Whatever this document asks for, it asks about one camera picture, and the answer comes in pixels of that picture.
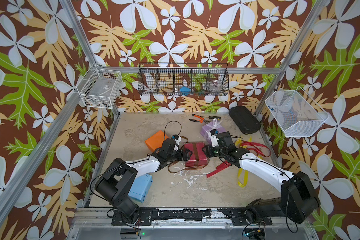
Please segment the red ribbon bow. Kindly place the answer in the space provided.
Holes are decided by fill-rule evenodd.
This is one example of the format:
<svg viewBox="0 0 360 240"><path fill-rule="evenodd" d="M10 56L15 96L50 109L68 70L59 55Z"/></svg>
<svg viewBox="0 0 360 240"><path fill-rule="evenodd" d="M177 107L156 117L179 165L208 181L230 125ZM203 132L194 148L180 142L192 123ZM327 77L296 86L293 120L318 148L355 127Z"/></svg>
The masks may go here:
<svg viewBox="0 0 360 240"><path fill-rule="evenodd" d="M267 146L265 146L263 144L260 144L260 143L254 143L254 142L248 142L248 141L240 141L238 146L239 146L239 148L246 149L249 152L253 151L253 153L257 157L259 157L260 159L267 158L267 157L271 156L271 150ZM269 153L266 155L262 151L262 148L266 149ZM229 163L228 161L222 161L222 163L219 164L214 171L207 174L207 178L212 177L213 175L215 175L215 174L229 168L232 165L233 164Z"/></svg>

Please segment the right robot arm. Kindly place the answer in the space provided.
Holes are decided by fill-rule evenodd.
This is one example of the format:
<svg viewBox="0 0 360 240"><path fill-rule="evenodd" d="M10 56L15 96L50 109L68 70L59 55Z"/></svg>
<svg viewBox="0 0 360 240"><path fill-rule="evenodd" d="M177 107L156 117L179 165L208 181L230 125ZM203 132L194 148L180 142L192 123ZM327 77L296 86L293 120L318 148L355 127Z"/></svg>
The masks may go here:
<svg viewBox="0 0 360 240"><path fill-rule="evenodd" d="M269 217L284 217L296 224L303 223L320 206L320 200L309 176L278 168L244 148L238 148L229 132L213 129L211 144L203 148L208 157L224 159L224 165L236 166L263 179L277 189L280 196L273 199L256 199L245 208L245 219L257 224Z"/></svg>

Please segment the white ribbon bow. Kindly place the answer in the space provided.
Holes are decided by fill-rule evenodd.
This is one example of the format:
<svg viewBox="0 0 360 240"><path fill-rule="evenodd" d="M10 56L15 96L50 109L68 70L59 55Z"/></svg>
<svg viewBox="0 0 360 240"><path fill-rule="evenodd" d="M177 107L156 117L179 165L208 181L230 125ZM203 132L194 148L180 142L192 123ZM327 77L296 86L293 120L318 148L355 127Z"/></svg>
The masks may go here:
<svg viewBox="0 0 360 240"><path fill-rule="evenodd" d="M217 120L213 120L212 122L206 124L203 126L203 129L205 131L211 131L212 129L216 129L218 130L219 132L223 132L225 130L225 128L222 126L222 122L223 121L217 121Z"/></svg>

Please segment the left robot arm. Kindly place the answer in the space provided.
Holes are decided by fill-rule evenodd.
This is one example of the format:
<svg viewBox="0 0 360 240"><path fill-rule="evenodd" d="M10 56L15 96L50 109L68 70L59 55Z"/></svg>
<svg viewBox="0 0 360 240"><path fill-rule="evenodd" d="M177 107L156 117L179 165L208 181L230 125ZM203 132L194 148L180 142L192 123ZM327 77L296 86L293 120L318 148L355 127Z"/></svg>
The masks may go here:
<svg viewBox="0 0 360 240"><path fill-rule="evenodd" d="M190 160L193 152L179 147L180 139L165 139L162 146L146 158L124 161L116 158L96 181L95 190L112 205L128 225L137 222L139 206L128 196L136 178L158 172L175 161Z"/></svg>

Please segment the brown ribbon bow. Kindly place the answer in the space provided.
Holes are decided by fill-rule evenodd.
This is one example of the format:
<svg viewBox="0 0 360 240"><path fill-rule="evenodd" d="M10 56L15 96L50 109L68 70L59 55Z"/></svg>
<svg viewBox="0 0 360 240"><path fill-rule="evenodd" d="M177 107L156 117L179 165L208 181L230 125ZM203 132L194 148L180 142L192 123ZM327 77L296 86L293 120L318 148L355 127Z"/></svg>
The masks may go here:
<svg viewBox="0 0 360 240"><path fill-rule="evenodd" d="M168 165L168 171L170 173L179 173L187 170L200 170L205 168L209 162L209 157L203 152L203 148L206 146L204 142L186 142L181 150L182 159L180 161L174 161ZM179 162L185 162L185 167L178 170L173 170L171 167L175 166Z"/></svg>

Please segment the blue gift box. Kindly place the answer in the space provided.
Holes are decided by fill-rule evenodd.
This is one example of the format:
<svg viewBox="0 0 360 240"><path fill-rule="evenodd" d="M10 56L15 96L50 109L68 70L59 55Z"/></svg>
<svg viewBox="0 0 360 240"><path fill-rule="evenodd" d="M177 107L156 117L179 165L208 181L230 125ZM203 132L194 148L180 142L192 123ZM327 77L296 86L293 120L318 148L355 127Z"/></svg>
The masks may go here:
<svg viewBox="0 0 360 240"><path fill-rule="evenodd" d="M153 177L149 174L136 178L128 196L133 200L143 203L153 183Z"/></svg>

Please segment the lilac gift box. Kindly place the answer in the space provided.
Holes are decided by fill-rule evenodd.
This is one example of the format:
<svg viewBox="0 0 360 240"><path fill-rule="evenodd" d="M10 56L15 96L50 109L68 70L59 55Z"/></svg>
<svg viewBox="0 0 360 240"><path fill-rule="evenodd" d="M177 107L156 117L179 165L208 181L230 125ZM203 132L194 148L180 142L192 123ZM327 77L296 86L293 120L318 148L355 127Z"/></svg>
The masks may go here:
<svg viewBox="0 0 360 240"><path fill-rule="evenodd" d="M222 121L219 121L217 119L213 119L210 123L202 126L200 134L202 137L211 144L211 131L217 130L219 133L224 133L227 130L222 126Z"/></svg>

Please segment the orange gift box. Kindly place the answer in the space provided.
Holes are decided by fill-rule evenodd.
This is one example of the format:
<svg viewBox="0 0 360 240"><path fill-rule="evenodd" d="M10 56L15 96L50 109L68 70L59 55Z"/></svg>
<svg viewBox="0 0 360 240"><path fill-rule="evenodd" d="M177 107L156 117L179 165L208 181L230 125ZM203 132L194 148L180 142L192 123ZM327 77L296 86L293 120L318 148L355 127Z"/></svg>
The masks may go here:
<svg viewBox="0 0 360 240"><path fill-rule="evenodd" d="M149 137L147 140L145 140L145 144L147 145L150 152L154 152L157 148L160 148L164 142L165 139L168 139L169 137L163 132L158 131L151 137Z"/></svg>

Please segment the magenta gift box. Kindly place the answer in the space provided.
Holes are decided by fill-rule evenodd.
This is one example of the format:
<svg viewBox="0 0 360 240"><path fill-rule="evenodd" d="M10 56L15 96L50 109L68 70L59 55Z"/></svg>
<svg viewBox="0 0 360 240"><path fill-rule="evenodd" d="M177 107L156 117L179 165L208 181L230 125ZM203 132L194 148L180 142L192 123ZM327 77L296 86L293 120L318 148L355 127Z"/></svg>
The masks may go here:
<svg viewBox="0 0 360 240"><path fill-rule="evenodd" d="M204 142L186 143L184 145L184 149L189 149L193 152L190 160L185 162L186 167L203 167L208 165L209 158L206 157L202 150L204 146Z"/></svg>

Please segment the yellow ribbon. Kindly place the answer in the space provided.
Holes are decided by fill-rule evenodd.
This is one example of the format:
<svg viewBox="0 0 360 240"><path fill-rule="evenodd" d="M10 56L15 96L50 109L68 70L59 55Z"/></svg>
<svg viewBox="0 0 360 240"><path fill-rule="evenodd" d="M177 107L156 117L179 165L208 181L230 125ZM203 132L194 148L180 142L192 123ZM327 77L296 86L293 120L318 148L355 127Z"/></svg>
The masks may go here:
<svg viewBox="0 0 360 240"><path fill-rule="evenodd" d="M255 145L252 143L252 136L249 134L245 134L245 136L248 138L247 140L244 139L238 139L235 142L235 146L239 147L239 148L244 148L248 151L250 151L251 153L253 153L254 155L256 155L257 157L259 157L263 152ZM237 175L237 181L238 181L238 185L241 188L244 188L247 184L248 184L248 178L249 178L249 172L246 170L239 170L238 175Z"/></svg>

